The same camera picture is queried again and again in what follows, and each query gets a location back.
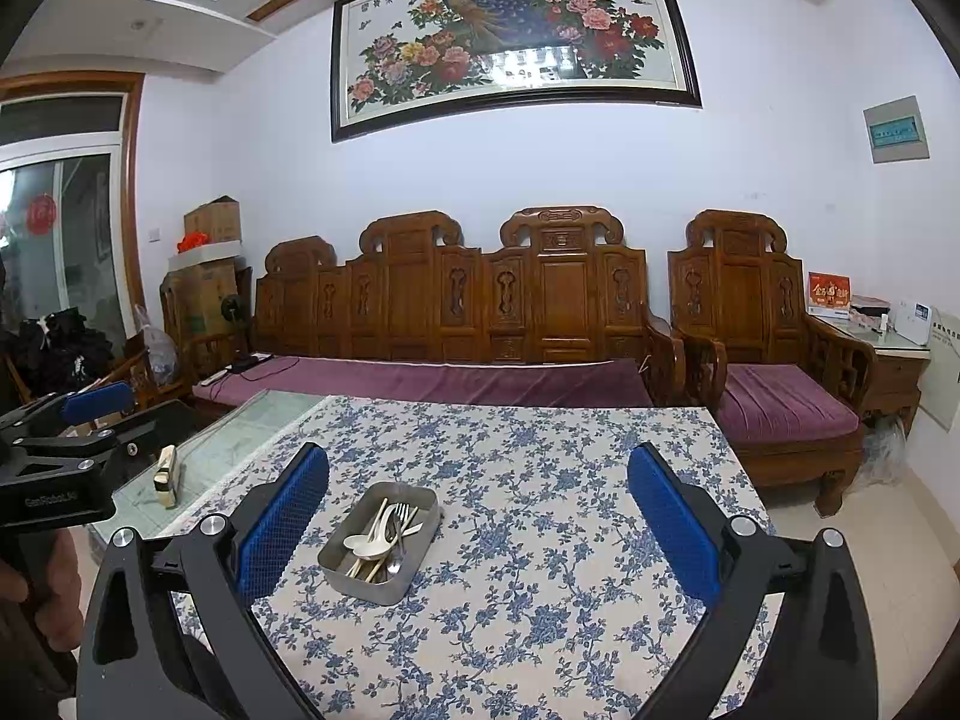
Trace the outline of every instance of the beige device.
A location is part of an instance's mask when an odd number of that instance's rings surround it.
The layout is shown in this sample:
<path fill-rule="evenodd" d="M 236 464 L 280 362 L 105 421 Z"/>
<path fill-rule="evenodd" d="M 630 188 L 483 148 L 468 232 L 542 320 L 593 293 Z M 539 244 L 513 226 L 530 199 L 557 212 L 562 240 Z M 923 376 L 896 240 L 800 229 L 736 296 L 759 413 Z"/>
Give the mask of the beige device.
<path fill-rule="evenodd" d="M 160 462 L 154 473 L 154 489 L 157 491 L 157 500 L 166 509 L 176 506 L 176 487 L 179 485 L 181 463 L 176 456 L 176 447 L 169 445 L 160 452 Z"/>

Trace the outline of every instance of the blue floral tablecloth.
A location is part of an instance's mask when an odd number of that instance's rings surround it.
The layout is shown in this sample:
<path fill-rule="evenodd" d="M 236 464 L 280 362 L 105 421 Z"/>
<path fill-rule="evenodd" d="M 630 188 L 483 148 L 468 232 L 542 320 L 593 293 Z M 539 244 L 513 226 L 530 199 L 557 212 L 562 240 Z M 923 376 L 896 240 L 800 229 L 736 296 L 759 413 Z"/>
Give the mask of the blue floral tablecloth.
<path fill-rule="evenodd" d="M 330 396 L 215 485 L 166 533 L 231 512 L 312 440 L 330 486 L 270 598 L 253 612 L 327 717 L 629 720 L 703 614 L 626 487 L 632 447 L 653 442 L 680 479 L 728 515 L 770 526 L 701 409 L 522 409 Z M 317 552 L 371 483 L 432 488 L 445 510 L 407 596 L 390 608 L 342 596 Z M 202 635 L 189 599 L 185 630 Z M 760 665 L 768 599 L 717 712 Z"/>

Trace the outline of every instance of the blue gripper pad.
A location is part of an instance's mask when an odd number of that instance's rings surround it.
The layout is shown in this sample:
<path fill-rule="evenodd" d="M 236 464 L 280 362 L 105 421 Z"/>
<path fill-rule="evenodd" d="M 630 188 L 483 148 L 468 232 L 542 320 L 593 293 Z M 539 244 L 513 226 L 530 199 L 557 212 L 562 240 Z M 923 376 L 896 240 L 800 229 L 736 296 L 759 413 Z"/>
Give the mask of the blue gripper pad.
<path fill-rule="evenodd" d="M 712 607 L 720 595 L 717 549 L 646 446 L 630 453 L 627 487 L 683 592 Z"/>
<path fill-rule="evenodd" d="M 236 591 L 247 605 L 274 592 L 326 495 L 329 474 L 326 452 L 314 446 L 272 483 L 274 497 L 238 550 Z"/>
<path fill-rule="evenodd" d="M 64 408 L 61 408 L 61 417 L 68 425 L 82 425 L 109 413 L 128 412 L 134 405 L 136 401 L 130 385 L 116 382 L 90 392 L 71 395 L 64 402 Z"/>

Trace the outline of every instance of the chopsticks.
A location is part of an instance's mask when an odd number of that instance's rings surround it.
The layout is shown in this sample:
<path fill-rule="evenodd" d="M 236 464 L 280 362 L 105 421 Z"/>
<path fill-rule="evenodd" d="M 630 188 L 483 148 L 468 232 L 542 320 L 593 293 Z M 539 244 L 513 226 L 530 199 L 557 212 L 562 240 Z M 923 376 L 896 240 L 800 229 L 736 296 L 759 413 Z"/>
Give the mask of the chopsticks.
<path fill-rule="evenodd" d="M 397 531 L 397 533 L 395 534 L 394 538 L 393 538 L 392 541 L 390 542 L 390 548 L 391 548 L 391 549 L 394 548 L 394 547 L 397 545 L 397 541 L 400 539 L 400 534 L 403 533 L 407 528 L 410 527 L 410 523 L 414 521 L 414 517 L 416 517 L 416 513 L 417 513 L 417 512 L 419 512 L 419 508 L 418 508 L 418 507 L 415 506 L 413 509 L 411 509 L 410 516 L 407 517 L 407 521 L 403 523 L 403 525 L 400 527 L 400 529 Z M 378 560 L 378 561 L 376 562 L 376 565 L 375 565 L 373 568 L 370 569 L 370 573 L 367 574 L 367 579 L 364 579 L 364 581 L 371 581 L 371 579 L 373 579 L 373 577 L 376 576 L 376 572 L 379 571 L 379 570 L 381 570 L 381 568 L 383 567 L 384 563 L 387 562 L 387 557 L 390 557 L 390 553 L 389 553 L 389 552 L 387 552 L 386 555 L 384 555 L 383 557 L 381 557 L 380 560 Z"/>
<path fill-rule="evenodd" d="M 373 534 L 376 533 L 376 526 L 380 522 L 380 516 L 383 514 L 383 509 L 387 508 L 387 499 L 384 498 L 380 503 L 380 509 L 376 513 L 376 517 L 373 517 L 373 522 L 371 522 L 370 532 L 367 533 L 367 541 L 373 541 Z M 360 566 L 363 565 L 363 560 L 360 560 L 357 557 L 357 561 L 350 567 L 350 570 L 347 571 L 347 576 L 352 579 L 356 579 L 356 575 L 360 573 Z"/>

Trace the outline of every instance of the white device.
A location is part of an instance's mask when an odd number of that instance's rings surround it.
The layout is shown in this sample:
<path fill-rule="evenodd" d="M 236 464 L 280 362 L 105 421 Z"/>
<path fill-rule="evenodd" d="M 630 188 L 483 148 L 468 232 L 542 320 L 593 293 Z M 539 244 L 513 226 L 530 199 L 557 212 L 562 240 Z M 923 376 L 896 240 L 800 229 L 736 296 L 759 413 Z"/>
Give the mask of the white device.
<path fill-rule="evenodd" d="M 901 300 L 894 309 L 894 329 L 913 343 L 926 346 L 933 324 L 933 308 L 925 303 Z"/>
<path fill-rule="evenodd" d="M 208 376 L 205 379 L 203 379 L 203 381 L 200 381 L 200 386 L 210 386 L 214 382 L 219 382 L 222 378 L 224 378 L 224 376 L 227 375 L 227 372 L 228 371 L 226 368 L 224 368 L 223 370 L 218 370 L 212 376 Z"/>
<path fill-rule="evenodd" d="M 169 445 L 160 452 L 160 462 L 154 472 L 154 490 L 157 491 L 157 500 L 165 509 L 176 506 L 176 488 L 181 477 L 182 464 L 176 456 L 176 447 Z"/>

